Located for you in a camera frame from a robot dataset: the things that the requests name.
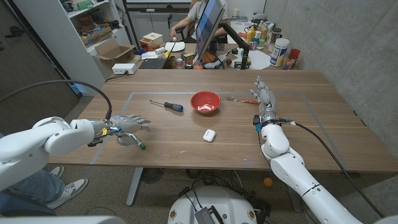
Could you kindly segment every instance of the white container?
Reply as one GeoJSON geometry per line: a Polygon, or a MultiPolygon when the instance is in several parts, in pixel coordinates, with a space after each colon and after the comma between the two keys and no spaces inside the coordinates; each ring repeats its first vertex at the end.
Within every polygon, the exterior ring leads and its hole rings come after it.
{"type": "Polygon", "coordinates": [[[238,16],[239,9],[232,10],[232,16],[238,16]]]}
{"type": "Polygon", "coordinates": [[[284,56],[289,46],[290,41],[285,38],[278,38],[275,41],[274,50],[271,53],[271,59],[269,62],[272,66],[281,66],[284,62],[284,56]]]}

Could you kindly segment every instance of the keyboard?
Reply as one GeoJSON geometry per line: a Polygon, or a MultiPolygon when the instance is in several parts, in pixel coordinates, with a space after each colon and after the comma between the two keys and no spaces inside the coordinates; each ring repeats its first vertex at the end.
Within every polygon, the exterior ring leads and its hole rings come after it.
{"type": "Polygon", "coordinates": [[[145,59],[139,68],[163,69],[165,64],[166,64],[166,58],[150,58],[150,59],[145,59]]]}

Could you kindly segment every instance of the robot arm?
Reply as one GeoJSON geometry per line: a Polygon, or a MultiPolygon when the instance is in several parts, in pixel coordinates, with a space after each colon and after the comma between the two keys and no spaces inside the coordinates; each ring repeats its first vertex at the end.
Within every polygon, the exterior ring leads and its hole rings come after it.
{"type": "Polygon", "coordinates": [[[273,173],[294,189],[321,223],[361,223],[337,201],[305,168],[299,153],[289,146],[275,110],[275,96],[257,77],[256,91],[251,93],[259,102],[261,136],[266,143],[261,146],[263,156],[271,161],[273,173]]]}
{"type": "Polygon", "coordinates": [[[150,128],[149,120],[138,115],[112,116],[109,120],[75,119],[70,124],[51,117],[37,122],[32,129],[0,139],[0,191],[34,174],[49,161],[49,154],[65,155],[88,144],[95,146],[108,135],[116,135],[122,146],[136,144],[130,137],[150,128]]]}

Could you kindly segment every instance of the wall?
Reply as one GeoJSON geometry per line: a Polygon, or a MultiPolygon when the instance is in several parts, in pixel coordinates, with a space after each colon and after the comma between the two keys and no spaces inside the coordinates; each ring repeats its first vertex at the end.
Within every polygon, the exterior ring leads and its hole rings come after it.
{"type": "Polygon", "coordinates": [[[266,0],[225,0],[228,3],[229,14],[232,16],[233,9],[239,9],[239,13],[251,18],[254,12],[262,12],[266,0]]]}
{"type": "Polygon", "coordinates": [[[398,158],[398,1],[268,0],[265,13],[398,158]]]}

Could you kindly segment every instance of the screwdriver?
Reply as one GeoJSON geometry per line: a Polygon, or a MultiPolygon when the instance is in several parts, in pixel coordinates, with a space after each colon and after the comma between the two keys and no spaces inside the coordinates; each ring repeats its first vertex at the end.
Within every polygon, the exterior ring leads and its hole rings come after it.
{"type": "Polygon", "coordinates": [[[182,110],[184,109],[183,106],[178,105],[178,104],[175,104],[175,103],[168,103],[168,102],[159,103],[159,102],[152,101],[152,100],[149,100],[149,101],[151,101],[151,102],[153,102],[153,103],[157,103],[157,104],[163,105],[163,106],[166,107],[166,108],[170,108],[170,109],[175,110],[175,111],[178,111],[178,112],[182,112],[182,110]]]}

